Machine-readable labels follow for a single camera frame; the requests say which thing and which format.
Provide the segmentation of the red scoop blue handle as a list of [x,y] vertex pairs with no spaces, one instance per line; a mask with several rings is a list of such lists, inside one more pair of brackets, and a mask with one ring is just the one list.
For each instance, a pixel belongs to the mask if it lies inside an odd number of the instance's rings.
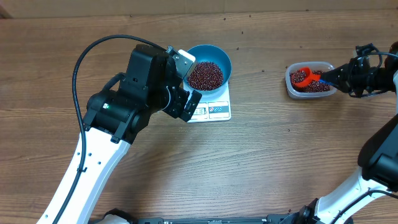
[[320,83],[326,83],[326,81],[321,79],[320,74],[315,74],[309,67],[302,67],[299,70],[299,74],[304,73],[303,79],[300,82],[294,81],[292,78],[291,80],[293,81],[293,86],[296,86],[297,88],[305,88],[311,84],[311,82],[320,82]]

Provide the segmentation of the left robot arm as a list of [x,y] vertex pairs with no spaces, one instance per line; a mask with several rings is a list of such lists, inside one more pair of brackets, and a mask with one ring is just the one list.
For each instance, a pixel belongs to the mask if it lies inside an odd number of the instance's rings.
[[180,84],[196,64],[184,50],[136,45],[126,72],[88,100],[75,154],[39,223],[88,223],[109,176],[150,116],[164,111],[191,119],[201,94]]

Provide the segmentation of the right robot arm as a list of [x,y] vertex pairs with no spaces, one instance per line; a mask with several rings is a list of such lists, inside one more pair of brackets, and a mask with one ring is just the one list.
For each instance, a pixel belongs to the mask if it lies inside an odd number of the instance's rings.
[[[373,44],[357,46],[350,61],[316,74],[303,67],[298,88],[317,81],[353,98],[397,92],[397,44],[381,52]],[[352,216],[377,198],[397,198],[397,116],[366,141],[358,155],[358,169],[332,193],[316,198],[282,223],[352,223]]]

